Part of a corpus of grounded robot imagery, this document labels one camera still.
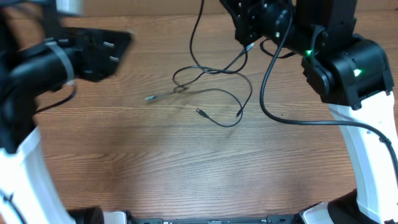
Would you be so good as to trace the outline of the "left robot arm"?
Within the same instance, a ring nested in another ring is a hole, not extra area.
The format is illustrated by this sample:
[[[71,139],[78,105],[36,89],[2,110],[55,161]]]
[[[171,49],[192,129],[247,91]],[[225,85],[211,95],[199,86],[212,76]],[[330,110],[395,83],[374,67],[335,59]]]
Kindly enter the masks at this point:
[[[80,1],[37,1],[35,20],[44,32],[22,49],[1,17],[1,216],[6,223],[134,223],[127,210],[67,210],[42,152],[36,99],[75,80],[100,82],[116,73],[133,41],[130,32],[65,27],[62,16],[81,11]]]

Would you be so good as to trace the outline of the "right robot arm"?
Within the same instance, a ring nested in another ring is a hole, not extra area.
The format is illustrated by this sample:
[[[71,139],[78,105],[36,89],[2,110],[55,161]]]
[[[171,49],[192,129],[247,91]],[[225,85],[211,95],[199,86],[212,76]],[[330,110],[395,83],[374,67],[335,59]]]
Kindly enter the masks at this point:
[[[269,223],[396,223],[394,81],[384,49],[354,33],[355,1],[223,1],[247,45],[261,37],[302,56],[307,83],[345,140],[356,188]]]

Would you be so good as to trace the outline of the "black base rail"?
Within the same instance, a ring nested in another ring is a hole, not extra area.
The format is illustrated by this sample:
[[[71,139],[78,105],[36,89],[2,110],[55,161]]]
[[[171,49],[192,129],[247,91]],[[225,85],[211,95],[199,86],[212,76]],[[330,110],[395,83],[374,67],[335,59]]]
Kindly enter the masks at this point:
[[[163,218],[135,218],[136,224],[304,224],[304,223],[333,223],[327,219],[304,217],[297,214],[268,215],[266,217],[250,218],[185,218],[185,219],[163,219]]]

